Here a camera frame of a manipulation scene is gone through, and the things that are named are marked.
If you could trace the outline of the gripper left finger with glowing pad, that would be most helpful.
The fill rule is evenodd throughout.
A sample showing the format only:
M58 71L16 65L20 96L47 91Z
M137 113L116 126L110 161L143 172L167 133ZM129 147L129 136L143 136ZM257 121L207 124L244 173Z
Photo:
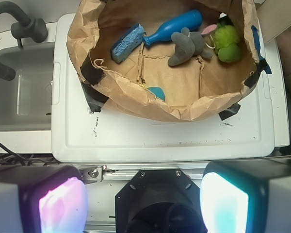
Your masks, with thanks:
M0 233L81 233L87 213L74 166L0 166Z

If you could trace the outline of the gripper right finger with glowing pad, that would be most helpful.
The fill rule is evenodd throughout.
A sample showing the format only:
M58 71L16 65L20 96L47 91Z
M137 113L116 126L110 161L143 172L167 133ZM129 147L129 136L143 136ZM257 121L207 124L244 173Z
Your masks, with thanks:
M200 205L210 233L291 233L291 159L209 162Z

